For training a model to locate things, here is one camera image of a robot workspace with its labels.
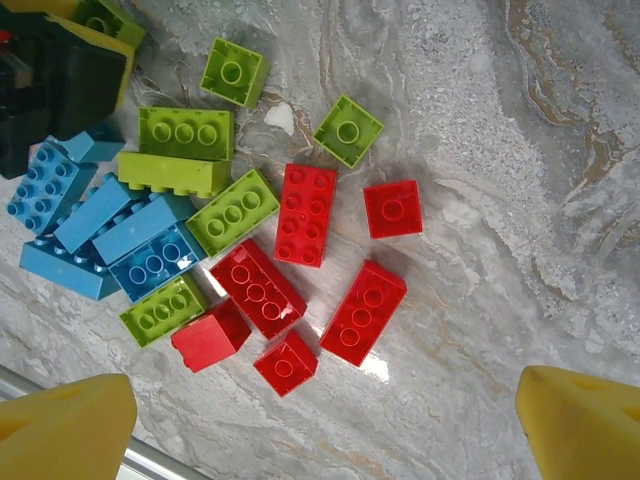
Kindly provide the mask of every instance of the light blue lego brick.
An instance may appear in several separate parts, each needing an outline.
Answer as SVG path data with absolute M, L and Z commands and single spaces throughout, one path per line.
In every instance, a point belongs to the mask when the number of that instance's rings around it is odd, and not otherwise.
M 93 244 L 106 265 L 112 265 L 196 211 L 189 197 L 152 193 L 149 199 L 150 203 L 137 203 L 116 216 L 113 227 L 93 239 Z
M 33 242 L 25 243 L 20 267 L 93 300 L 120 290 L 92 247 L 85 246 L 72 255 L 53 237 L 36 237 Z
M 109 271 L 129 300 L 136 303 L 206 257 L 184 222 L 180 222 L 118 260 Z
M 76 165 L 48 142 L 31 160 L 7 212 L 37 235 L 51 233 L 60 217 L 69 215 L 98 167 Z
M 100 187 L 87 191 L 88 198 L 71 207 L 69 217 L 58 219 L 60 225 L 53 234 L 69 252 L 73 253 L 96 235 L 108 230 L 107 223 L 132 202 L 149 195 L 146 190 L 131 190 L 118 182 L 113 173 L 103 177 Z
M 79 133 L 70 140 L 53 140 L 75 163 L 110 162 L 124 147 L 120 132 L 106 121 Z

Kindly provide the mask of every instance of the marble surface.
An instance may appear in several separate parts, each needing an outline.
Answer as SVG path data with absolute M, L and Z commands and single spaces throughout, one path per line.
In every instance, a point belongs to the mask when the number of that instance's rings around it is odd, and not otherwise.
M 514 409 L 524 366 L 640 384 L 637 1 L 123 3 L 151 34 L 118 114 L 131 149 L 138 105 L 230 107 L 198 88 L 216 35 L 273 60 L 258 108 L 237 110 L 235 176 L 338 167 L 311 135 L 342 93 L 386 123 L 340 168 L 322 269 L 282 265 L 314 346 L 364 258 L 409 294 L 362 368 L 322 352 L 280 399 L 251 365 L 259 334 L 194 376 L 167 339 L 136 346 L 123 293 L 96 304 L 20 271 L 31 235 L 3 211 L 3 364 L 47 386 L 125 372 L 135 434 L 216 479 L 538 479 Z M 404 178 L 424 232 L 371 241 L 362 187 Z M 256 232 L 267 250 L 275 226 Z

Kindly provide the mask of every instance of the red 1x2 brick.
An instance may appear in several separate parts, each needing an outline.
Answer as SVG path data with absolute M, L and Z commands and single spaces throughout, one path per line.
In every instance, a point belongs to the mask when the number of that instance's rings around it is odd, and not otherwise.
M 171 335 L 171 345 L 196 373 L 237 353 L 249 335 L 249 325 L 229 299 Z
M 316 373 L 318 359 L 300 335 L 291 331 L 253 366 L 276 393 L 284 397 Z
M 336 172 L 290 163 L 284 175 L 274 257 L 320 267 L 329 234 Z
M 406 293 L 402 278 L 366 260 L 320 346 L 359 367 Z
M 307 304 L 252 239 L 211 270 L 236 305 L 272 339 L 304 314 Z
M 415 180 L 364 189 L 371 238 L 422 232 L 422 211 Z

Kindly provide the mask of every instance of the green 2x2 brick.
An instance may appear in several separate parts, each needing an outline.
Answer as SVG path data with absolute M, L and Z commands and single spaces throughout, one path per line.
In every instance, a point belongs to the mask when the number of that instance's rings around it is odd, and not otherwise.
M 187 220 L 187 228 L 209 256 L 233 245 L 278 211 L 280 202 L 253 169 Z
M 354 168 L 384 125 L 369 112 L 342 95 L 313 138 L 349 168 Z
M 241 107 L 255 108 L 269 68 L 262 55 L 216 38 L 200 86 Z
M 81 0 L 72 20 L 137 49 L 146 32 L 110 0 Z
M 140 152 L 230 161 L 233 157 L 233 113 L 140 107 Z
M 202 315 L 207 301 L 188 275 L 176 277 L 120 315 L 141 347 Z

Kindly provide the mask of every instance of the lime green lego brick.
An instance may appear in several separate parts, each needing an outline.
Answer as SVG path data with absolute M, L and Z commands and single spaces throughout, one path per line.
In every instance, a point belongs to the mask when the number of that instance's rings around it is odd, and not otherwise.
M 140 107 L 140 153 L 230 161 L 233 113 Z
M 207 255 L 233 245 L 280 208 L 280 201 L 262 174 L 253 169 L 187 220 Z
M 313 138 L 347 167 L 354 168 L 383 129 L 384 125 L 369 112 L 342 95 Z
M 262 55 L 216 38 L 200 87 L 241 107 L 255 108 L 269 68 Z
M 113 37 L 137 49 L 145 35 L 144 29 L 111 0 L 81 0 L 72 20 Z
M 208 304 L 193 279 L 181 275 L 120 314 L 141 347 L 202 315 Z
M 175 195 L 195 193 L 207 198 L 229 185 L 231 162 L 121 152 L 118 180 L 128 183 L 132 190 L 150 187 L 152 192 L 157 193 L 173 190 Z

